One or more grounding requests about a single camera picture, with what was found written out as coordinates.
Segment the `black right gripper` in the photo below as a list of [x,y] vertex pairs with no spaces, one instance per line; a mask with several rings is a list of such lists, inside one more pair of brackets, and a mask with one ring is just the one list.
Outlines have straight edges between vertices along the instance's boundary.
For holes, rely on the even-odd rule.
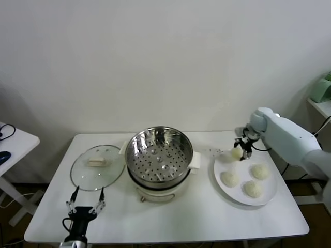
[[253,130],[243,129],[240,138],[236,138],[234,148],[241,147],[244,151],[241,161],[250,159],[252,155],[252,145],[259,140],[259,134]]

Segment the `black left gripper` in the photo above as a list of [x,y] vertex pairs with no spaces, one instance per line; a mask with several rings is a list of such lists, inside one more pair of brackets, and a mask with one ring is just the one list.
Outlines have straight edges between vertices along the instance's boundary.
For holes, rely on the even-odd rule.
[[72,193],[70,201],[66,201],[68,214],[72,220],[72,227],[69,232],[70,239],[86,239],[86,232],[89,222],[95,219],[106,206],[104,187],[102,187],[99,201],[94,207],[75,207],[75,201],[78,195],[79,186]]

